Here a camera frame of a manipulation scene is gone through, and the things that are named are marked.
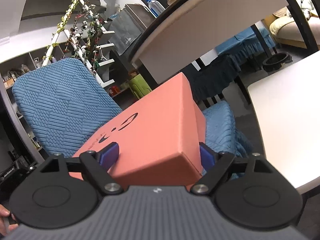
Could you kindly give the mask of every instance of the cardboard box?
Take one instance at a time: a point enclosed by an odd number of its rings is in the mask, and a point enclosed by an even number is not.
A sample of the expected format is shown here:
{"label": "cardboard box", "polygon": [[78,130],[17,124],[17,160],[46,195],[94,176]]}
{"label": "cardboard box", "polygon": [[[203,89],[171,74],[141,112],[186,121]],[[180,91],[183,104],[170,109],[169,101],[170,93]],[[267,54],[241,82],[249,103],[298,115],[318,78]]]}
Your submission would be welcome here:
{"label": "cardboard box", "polygon": [[117,142],[119,159],[109,174],[124,188],[187,186],[201,178],[199,141],[204,139],[205,118],[180,73],[102,126],[74,157]]}

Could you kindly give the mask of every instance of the floor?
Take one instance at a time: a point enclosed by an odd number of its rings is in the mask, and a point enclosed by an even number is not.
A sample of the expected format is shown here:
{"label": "floor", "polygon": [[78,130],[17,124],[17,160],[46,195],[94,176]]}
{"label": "floor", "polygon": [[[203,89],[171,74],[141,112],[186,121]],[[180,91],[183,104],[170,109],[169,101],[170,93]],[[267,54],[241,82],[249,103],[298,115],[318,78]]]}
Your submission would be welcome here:
{"label": "floor", "polygon": [[[292,46],[284,45],[281,48],[277,48],[277,51],[289,52],[293,60],[291,63],[284,64],[281,69],[308,56],[305,49]],[[260,57],[257,57],[257,62],[261,64],[264,57],[264,54],[261,54]],[[242,65],[241,70],[239,76],[246,87],[268,76],[268,73],[264,70],[254,72],[249,65]],[[222,93],[235,115],[237,128],[251,141],[254,152],[264,153],[259,126],[252,105],[247,104],[239,87],[234,82],[225,88]],[[205,109],[203,103],[200,104],[200,108],[202,110]],[[297,228],[307,236],[308,239],[320,240],[320,194],[308,199]]]}

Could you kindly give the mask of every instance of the plastic bottle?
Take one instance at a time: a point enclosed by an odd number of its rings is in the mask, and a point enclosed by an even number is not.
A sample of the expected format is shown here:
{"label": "plastic bottle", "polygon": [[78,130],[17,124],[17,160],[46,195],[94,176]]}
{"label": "plastic bottle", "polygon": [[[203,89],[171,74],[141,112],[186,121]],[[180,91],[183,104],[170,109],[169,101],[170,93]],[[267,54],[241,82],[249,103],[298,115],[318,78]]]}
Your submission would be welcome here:
{"label": "plastic bottle", "polygon": [[156,0],[146,0],[146,2],[148,3],[150,11],[156,17],[158,17],[165,10],[165,8],[161,5],[161,3],[159,3]]}

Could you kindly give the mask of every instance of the human hand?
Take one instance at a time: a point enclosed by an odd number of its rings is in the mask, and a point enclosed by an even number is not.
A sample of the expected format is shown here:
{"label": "human hand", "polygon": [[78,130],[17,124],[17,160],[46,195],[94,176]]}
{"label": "human hand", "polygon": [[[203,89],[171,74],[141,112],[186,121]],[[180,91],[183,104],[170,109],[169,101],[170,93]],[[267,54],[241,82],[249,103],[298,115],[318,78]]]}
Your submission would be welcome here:
{"label": "human hand", "polygon": [[[0,205],[0,233],[3,236],[7,235],[7,230],[5,228],[5,224],[4,224],[4,217],[8,217],[10,215],[10,211],[7,210],[3,205]],[[8,230],[12,231],[14,229],[16,229],[18,227],[18,224],[13,224],[13,225],[9,225]]]}

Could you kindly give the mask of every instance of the chair backrest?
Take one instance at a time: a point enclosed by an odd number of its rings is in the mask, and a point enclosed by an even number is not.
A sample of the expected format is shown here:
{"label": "chair backrest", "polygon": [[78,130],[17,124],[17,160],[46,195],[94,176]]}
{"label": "chair backrest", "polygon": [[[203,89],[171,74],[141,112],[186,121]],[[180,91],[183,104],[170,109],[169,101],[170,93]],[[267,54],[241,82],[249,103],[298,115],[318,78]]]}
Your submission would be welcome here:
{"label": "chair backrest", "polygon": [[19,77],[12,93],[44,150],[71,157],[121,108],[80,60],[66,58]]}

